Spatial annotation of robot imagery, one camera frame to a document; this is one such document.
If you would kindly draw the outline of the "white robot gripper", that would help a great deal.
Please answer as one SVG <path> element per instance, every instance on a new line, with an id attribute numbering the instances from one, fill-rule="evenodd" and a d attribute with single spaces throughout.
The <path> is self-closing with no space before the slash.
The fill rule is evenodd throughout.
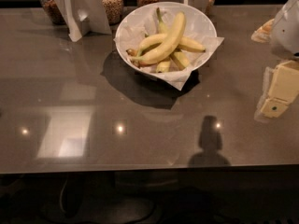
<path id="1" fill-rule="evenodd" d="M 274 19 L 253 32 L 251 40 L 270 42 L 271 51 L 278 57 L 298 60 L 299 0 L 288 0 Z M 270 73 L 272 79 L 265 86 L 260 112 L 267 118 L 278 118 L 299 95 L 299 62 L 280 63 Z"/>

